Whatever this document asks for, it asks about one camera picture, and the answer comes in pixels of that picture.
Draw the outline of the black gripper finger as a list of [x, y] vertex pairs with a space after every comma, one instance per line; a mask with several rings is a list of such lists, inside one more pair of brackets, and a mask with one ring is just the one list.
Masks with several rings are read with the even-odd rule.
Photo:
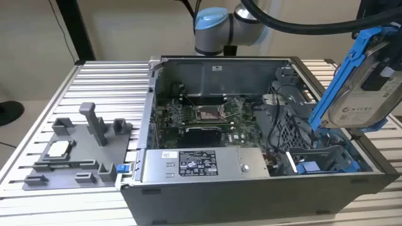
[[363, 91], [379, 91], [383, 84], [386, 83], [386, 81], [388, 80], [388, 77], [383, 77], [382, 76], [382, 71], [384, 69], [384, 66], [378, 66], [374, 71], [370, 73], [370, 75], [367, 76], [360, 89]]

